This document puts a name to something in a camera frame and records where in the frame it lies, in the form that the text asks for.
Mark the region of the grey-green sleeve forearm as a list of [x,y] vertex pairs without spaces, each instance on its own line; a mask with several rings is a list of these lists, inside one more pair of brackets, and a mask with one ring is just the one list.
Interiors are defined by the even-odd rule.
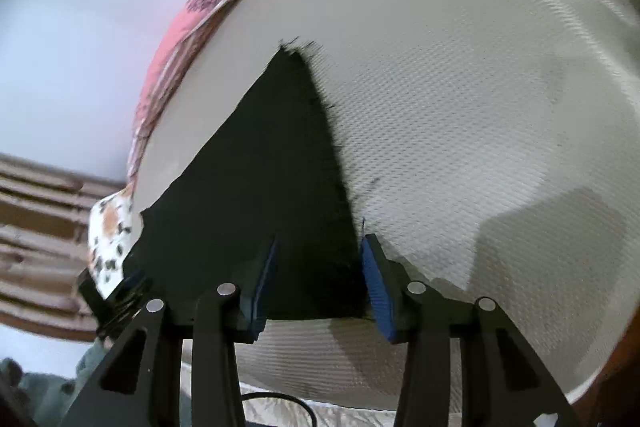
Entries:
[[1,361],[1,375],[9,383],[18,404],[38,426],[59,426],[110,348],[97,339],[77,363],[73,378],[25,373],[11,358]]

